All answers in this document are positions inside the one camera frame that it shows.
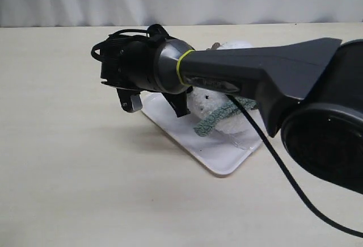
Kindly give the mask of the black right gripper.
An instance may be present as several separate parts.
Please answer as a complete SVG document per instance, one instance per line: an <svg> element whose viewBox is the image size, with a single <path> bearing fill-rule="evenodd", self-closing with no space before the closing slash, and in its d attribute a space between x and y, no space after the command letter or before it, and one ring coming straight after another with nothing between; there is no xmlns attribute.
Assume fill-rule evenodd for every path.
<svg viewBox="0 0 363 247"><path fill-rule="evenodd" d="M154 77L154 61L161 44L161 35L122 35L103 41L99 46L102 83L127 90L159 91ZM164 98L178 118L190 114L186 91L164 93Z"/></svg>

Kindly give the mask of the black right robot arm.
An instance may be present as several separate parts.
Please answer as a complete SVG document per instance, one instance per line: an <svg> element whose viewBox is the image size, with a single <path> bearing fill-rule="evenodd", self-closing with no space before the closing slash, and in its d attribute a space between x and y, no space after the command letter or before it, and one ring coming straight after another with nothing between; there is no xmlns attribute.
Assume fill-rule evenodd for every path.
<svg viewBox="0 0 363 247"><path fill-rule="evenodd" d="M312 175L362 192L362 41L323 37L262 48L197 51L166 34L116 33L95 45L101 79L126 112L140 92L162 93L177 116L191 88L255 100L267 133L281 135Z"/></svg>

